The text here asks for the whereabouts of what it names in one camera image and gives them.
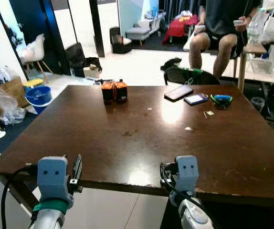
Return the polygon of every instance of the tile floor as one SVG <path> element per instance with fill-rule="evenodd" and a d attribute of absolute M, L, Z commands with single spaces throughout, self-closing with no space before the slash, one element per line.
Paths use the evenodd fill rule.
<path fill-rule="evenodd" d="M 132 50 L 130 53 L 108 53 L 100 58 L 103 71 L 102 79 L 120 79 L 128 85 L 164 85 L 160 66 L 167 60 L 180 57 L 181 66 L 189 67 L 189 53 Z M 212 72 L 215 56 L 202 54 L 203 69 Z M 274 79 L 256 69 L 246 71 L 246 79 L 272 82 Z M 230 61 L 224 76 L 233 76 L 233 61 Z M 67 85 L 91 85 L 84 78 L 49 75 L 53 97 L 56 98 Z M 39 198 L 38 188 L 34 194 Z M 71 229 L 158 229 L 167 203 L 167 197 L 148 196 L 135 193 L 123 193 L 108 190 L 84 188 L 82 194 L 75 194 L 75 204 L 66 214 L 64 228 Z"/>

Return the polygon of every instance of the white chair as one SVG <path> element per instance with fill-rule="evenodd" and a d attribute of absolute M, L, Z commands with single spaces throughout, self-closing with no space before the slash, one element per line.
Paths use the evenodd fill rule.
<path fill-rule="evenodd" d="M 53 74 L 53 72 L 51 71 L 51 69 L 46 65 L 46 63 L 43 61 L 43 58 L 45 56 L 45 52 L 43 49 L 43 43 L 45 41 L 45 37 L 44 34 L 40 34 L 36 37 L 35 41 L 33 41 L 32 43 L 28 44 L 26 47 L 26 50 L 28 53 L 28 55 L 25 56 L 21 56 L 21 61 L 24 63 L 27 63 L 27 75 L 29 76 L 29 62 L 37 62 L 46 82 L 48 83 L 48 79 L 46 77 L 45 72 L 43 71 L 41 65 L 40 65 L 40 61 L 43 63 L 43 65 L 45 65 L 45 67 L 48 69 L 48 71 Z"/>

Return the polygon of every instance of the black cable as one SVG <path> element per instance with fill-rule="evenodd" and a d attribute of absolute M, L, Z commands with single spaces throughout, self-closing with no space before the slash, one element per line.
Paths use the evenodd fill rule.
<path fill-rule="evenodd" d="M 6 229 L 7 228 L 6 219 L 5 219 L 5 198 L 7 196 L 9 185 L 12 182 L 13 178 L 17 174 L 19 174 L 20 172 L 23 172 L 23 171 L 28 171 L 29 168 L 30 167 L 23 167 L 23 168 L 18 169 L 15 173 L 13 173 L 10 176 L 8 182 L 4 186 L 4 189 L 3 189 L 3 192 L 2 192 L 2 197 L 1 197 L 1 221 L 2 221 L 2 229 Z"/>
<path fill-rule="evenodd" d="M 201 204 L 199 204 L 198 202 L 196 202 L 195 200 L 193 200 L 188 194 L 180 192 L 179 190 L 177 190 L 175 187 L 173 187 L 167 179 L 167 175 L 166 175 L 166 171 L 165 171 L 165 165 L 163 163 L 160 164 L 160 176 L 163 178 L 163 180 L 165 181 L 165 183 L 173 190 L 175 191 L 177 194 L 179 194 L 180 196 L 182 196 L 184 199 L 187 199 L 188 201 L 190 201 L 191 203 L 195 204 L 196 206 L 198 206 L 201 210 L 203 210 L 207 216 L 212 220 L 213 226 L 217 229 L 220 229 L 220 226 L 217 224 L 217 222 L 215 221 L 215 219 L 213 218 L 213 216 L 204 208 L 204 206 L 202 206 Z"/>

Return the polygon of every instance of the person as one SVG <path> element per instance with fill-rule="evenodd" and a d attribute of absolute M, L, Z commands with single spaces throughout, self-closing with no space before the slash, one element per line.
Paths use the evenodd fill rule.
<path fill-rule="evenodd" d="M 213 76 L 219 79 L 229 59 L 236 58 L 247 43 L 246 28 L 260 4 L 261 0 L 200 0 L 198 25 L 205 25 L 205 31 L 194 36 L 190 43 L 190 67 L 201 69 L 201 52 L 219 50 L 213 67 Z M 234 25 L 234 20 L 243 23 Z"/>

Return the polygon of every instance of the dark wooden table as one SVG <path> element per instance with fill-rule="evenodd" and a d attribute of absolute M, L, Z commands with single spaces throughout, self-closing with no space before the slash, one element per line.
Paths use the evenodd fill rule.
<path fill-rule="evenodd" d="M 104 105 L 99 86 L 68 86 L 0 156 L 0 178 L 64 154 L 71 172 L 81 154 L 84 187 L 167 195 L 160 162 L 194 155 L 201 199 L 274 205 L 274 130 L 235 86 L 193 88 L 232 95 L 233 102 L 227 110 L 212 101 L 190 106 L 164 99 L 168 86 L 131 86 L 127 102 Z M 206 119 L 204 111 L 214 115 Z M 35 179 L 19 176 L 15 184 L 32 207 L 36 200 L 22 181 Z"/>

